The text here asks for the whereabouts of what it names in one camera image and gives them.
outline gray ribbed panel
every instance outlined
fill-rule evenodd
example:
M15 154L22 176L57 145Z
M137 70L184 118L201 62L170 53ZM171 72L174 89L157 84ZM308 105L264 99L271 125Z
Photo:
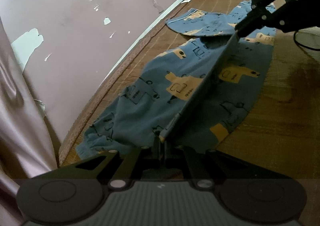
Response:
M70 226L258 226L225 211L212 193L188 182L141 182L110 194L93 216ZM274 226L300 226L297 221ZM39 226L28 222L25 226Z

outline robotic arm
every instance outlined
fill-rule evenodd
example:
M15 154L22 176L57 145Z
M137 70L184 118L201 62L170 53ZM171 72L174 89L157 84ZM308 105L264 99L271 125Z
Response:
M239 37L245 37L264 26L274 27L285 33L320 26L319 16L311 12L316 8L317 0L285 0L284 5L270 13L266 6L273 1L275 0L252 0L252 11L235 27Z

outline wooden floor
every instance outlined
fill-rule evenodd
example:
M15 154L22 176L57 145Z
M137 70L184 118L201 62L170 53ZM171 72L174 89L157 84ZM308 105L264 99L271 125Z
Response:
M191 0L176 9L177 16L190 8L209 12L230 12L242 0ZM79 161L75 146L83 132L118 96L132 84L144 65L159 53L184 43L187 38L166 26L150 38L82 128L62 165ZM308 192L308 204L301 221L320 225L320 63L298 48L292 33L277 31L273 58L262 92L246 119L218 150L247 162L299 179Z

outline curtain fold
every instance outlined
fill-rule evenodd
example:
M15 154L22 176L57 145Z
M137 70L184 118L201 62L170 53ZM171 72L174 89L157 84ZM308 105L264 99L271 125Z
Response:
M0 225L23 223L15 202L19 179L56 168L49 132L0 18Z

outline white logo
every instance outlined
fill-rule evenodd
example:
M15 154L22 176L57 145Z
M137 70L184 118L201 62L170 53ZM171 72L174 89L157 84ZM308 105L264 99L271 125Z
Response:
M164 184L160 184L160 185L157 185L158 188L162 189L162 187L165 187Z

